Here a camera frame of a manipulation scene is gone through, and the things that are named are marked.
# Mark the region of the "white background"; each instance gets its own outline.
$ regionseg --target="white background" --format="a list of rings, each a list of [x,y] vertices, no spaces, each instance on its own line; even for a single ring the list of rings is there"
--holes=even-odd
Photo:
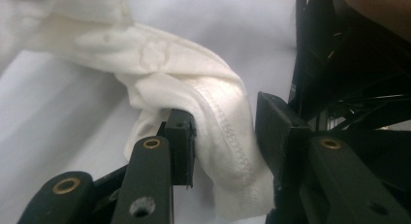
[[[257,92],[288,99],[295,0],[127,0],[134,20],[219,54]],[[139,115],[111,74],[50,54],[22,52],[0,79],[0,223],[16,223],[50,178],[84,171],[94,179],[125,165],[123,147]],[[174,189],[174,220],[230,223],[216,216],[211,182],[196,167],[194,189]],[[264,223],[264,217],[236,223]]]

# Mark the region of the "brass screw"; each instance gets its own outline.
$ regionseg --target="brass screw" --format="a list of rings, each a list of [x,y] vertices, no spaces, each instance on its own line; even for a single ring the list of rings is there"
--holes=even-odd
[[[332,140],[332,139],[321,139],[320,143],[323,147],[326,147],[329,149],[340,149],[341,148],[341,144],[337,142],[336,140]]]
[[[68,177],[60,180],[52,187],[52,192],[58,195],[69,193],[75,190],[80,184],[76,177]]]
[[[157,140],[157,139],[149,139],[142,144],[142,146],[144,146],[144,148],[147,148],[147,149],[157,148],[160,145],[161,145],[161,142],[160,140]]]

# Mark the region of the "white garment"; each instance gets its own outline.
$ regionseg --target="white garment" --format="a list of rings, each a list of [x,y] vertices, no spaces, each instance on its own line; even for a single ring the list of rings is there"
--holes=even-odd
[[[177,36],[133,23],[121,0],[1,0],[1,68],[22,48],[45,50],[115,73],[130,103],[142,109],[125,153],[154,135],[170,109],[195,117],[196,157],[213,180],[217,211],[229,219],[273,206],[272,175],[252,130],[240,78],[214,53]]]

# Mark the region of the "white table surface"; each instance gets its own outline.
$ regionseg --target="white table surface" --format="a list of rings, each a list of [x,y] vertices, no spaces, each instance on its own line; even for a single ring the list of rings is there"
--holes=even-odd
[[[288,99],[296,54],[295,0],[128,0],[134,19],[210,48],[257,92]],[[0,223],[16,223],[50,178],[94,179],[125,165],[139,111],[111,74],[23,51],[0,78]],[[211,182],[174,189],[175,223],[230,223],[216,216]],[[235,223],[264,223],[265,217]]]

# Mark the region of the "white fabric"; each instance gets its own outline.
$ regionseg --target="white fabric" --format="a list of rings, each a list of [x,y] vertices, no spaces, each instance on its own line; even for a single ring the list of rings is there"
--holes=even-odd
[[[196,156],[215,184],[217,210],[233,220],[269,212],[272,177],[256,146],[245,89],[218,56],[132,23],[121,0],[3,2],[16,8],[2,18],[3,68],[20,49],[30,48],[115,73],[131,105],[142,109],[128,157],[134,142],[154,135],[170,109],[189,111],[196,120]]]

